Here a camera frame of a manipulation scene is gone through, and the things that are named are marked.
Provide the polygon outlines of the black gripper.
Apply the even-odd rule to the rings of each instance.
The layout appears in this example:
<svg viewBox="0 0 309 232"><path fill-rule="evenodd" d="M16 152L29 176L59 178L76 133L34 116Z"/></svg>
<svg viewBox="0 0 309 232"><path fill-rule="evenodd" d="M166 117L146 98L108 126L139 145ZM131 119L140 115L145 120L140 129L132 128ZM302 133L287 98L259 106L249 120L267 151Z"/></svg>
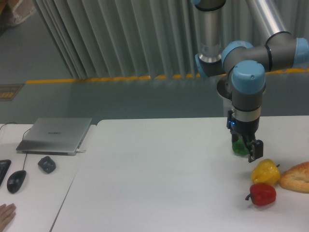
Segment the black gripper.
<svg viewBox="0 0 309 232"><path fill-rule="evenodd" d="M249 151L248 162L251 163L263 157L263 141L256 140L255 132L259 126L258 117L252 121L238 120L233 116L233 111L229 110L227 113L227 128L230 130L232 136L232 143L238 141L238 136L241 136Z"/></svg>

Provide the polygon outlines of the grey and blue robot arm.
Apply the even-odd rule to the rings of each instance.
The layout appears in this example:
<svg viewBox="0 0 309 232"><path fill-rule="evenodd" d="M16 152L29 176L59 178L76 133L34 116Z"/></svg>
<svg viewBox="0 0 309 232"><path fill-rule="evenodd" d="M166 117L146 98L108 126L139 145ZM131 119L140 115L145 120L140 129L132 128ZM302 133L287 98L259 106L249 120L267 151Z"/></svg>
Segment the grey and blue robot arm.
<svg viewBox="0 0 309 232"><path fill-rule="evenodd" d="M264 144L256 139L255 132L266 89L265 74L308 62L308 40L291 35L274 1L249 0L247 6L265 44L253 46L246 41L233 41L222 47L219 27L225 1L194 0L192 4L200 25L198 72L202 77L223 75L217 92L231 102L226 126L232 142L244 146L248 161L253 162L263 156Z"/></svg>

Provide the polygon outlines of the bare human hand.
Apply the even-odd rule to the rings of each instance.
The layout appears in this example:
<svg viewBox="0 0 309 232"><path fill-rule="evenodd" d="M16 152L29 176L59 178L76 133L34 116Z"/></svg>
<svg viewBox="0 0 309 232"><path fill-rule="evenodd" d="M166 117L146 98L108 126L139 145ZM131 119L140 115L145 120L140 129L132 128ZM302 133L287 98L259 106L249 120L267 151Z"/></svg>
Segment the bare human hand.
<svg viewBox="0 0 309 232"><path fill-rule="evenodd" d="M13 220L15 217L16 206L14 203L6 205L2 204L0 206L0 230L4 230L5 227Z"/></svg>

